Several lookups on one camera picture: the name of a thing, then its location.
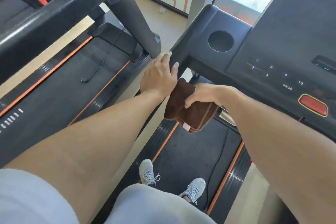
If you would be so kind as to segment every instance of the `black power cord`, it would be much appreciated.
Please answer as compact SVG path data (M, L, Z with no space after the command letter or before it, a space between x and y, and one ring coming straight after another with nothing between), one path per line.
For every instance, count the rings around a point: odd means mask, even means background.
M119 36L121 36L121 34L122 34L122 32L123 32L124 30L125 30L125 28L123 28L123 29L120 31L120 33L118 34L117 38L114 40L113 44L111 45L110 49L108 50L108 52L107 52L105 58L103 59L103 62L100 64L99 68L98 68L98 69L91 75L90 78L88 78L88 79L82 79L81 81L82 81L83 83L87 83L88 81L90 81L90 80L95 76L95 74L98 72L98 70L103 66L103 64L104 64L104 62L105 62L107 56L110 54L110 52L111 52L111 50L112 50L112 47L114 46L114 44L115 44L116 41L118 40Z
M217 167L217 165L218 165L218 163L219 163L219 160L221 159L221 157L222 157L222 155L223 155L224 148L225 148L225 144L226 144L226 141L227 141L227 139L228 139L228 134L229 134L229 130L227 130L227 133L226 133L226 136L225 136L225 141L224 141L224 143L223 143L222 152L221 152L221 154L219 155L219 158L218 158L218 160L217 160L215 166L213 167L213 169L212 169L212 171L211 171L211 174L210 174L210 177L209 177L209 180L208 180L208 183L207 183L207 190L206 190L206 192L207 192L207 194L206 194L206 195L207 195L207 201L206 201L205 209L204 209L204 213L205 213L205 214L207 214L207 212L208 212L208 203L209 203L209 184L210 184L210 181L211 181L213 172L215 171L215 169L216 169L216 167Z

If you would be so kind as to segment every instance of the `person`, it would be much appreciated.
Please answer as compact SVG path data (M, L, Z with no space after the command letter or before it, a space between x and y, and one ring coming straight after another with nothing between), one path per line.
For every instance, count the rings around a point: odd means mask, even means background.
M146 119L177 83L170 56L160 54L145 71L140 95L59 131L0 170L1 223L88 223ZM197 84L185 107L195 101L226 107L253 162L301 224L334 223L335 143L230 86ZM159 177L149 161L140 175L144 184L120 193L106 224L214 223L186 200L197 199L201 183L179 197L150 187Z

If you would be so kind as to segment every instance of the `forearm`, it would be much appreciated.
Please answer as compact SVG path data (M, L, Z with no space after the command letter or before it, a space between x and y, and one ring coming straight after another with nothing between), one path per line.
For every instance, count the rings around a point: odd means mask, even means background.
M146 119L162 101L145 92L48 137L7 168L35 174L54 186L86 223Z
M236 89L219 86L216 91L253 162L292 212L302 218L299 221L328 223L335 210L336 145Z

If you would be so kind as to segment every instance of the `red stop button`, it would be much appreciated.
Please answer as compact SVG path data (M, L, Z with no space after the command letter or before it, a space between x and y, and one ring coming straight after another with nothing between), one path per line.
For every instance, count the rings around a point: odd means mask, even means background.
M323 117L326 117L328 115L327 105L308 94L303 94L299 98L299 103L318 115L321 115Z

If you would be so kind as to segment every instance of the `person's left hand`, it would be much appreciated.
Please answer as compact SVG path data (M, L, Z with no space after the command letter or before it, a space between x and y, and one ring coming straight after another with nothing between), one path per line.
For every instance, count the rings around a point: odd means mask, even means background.
M177 84L177 69L179 63L176 62L169 70L169 60L171 52L159 54L145 71L140 82L140 91L154 92L163 100L169 96Z

